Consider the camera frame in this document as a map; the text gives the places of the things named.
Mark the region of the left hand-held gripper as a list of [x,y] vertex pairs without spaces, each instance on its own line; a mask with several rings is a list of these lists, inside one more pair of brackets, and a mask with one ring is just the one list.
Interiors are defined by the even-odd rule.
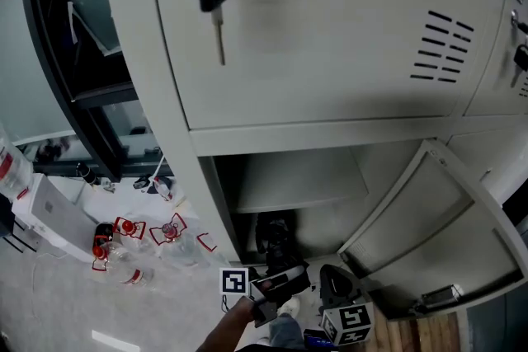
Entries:
[[278,309],[297,293],[306,290],[306,267],[297,265],[276,275],[251,279],[249,268],[220,268],[221,295],[243,295],[253,303],[255,327],[278,317]]

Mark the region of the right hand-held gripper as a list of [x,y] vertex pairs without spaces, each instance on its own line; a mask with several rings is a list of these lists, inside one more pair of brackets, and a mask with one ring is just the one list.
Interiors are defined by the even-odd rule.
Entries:
[[334,346],[363,342],[375,325],[374,304],[352,273],[323,265],[319,273],[321,328]]

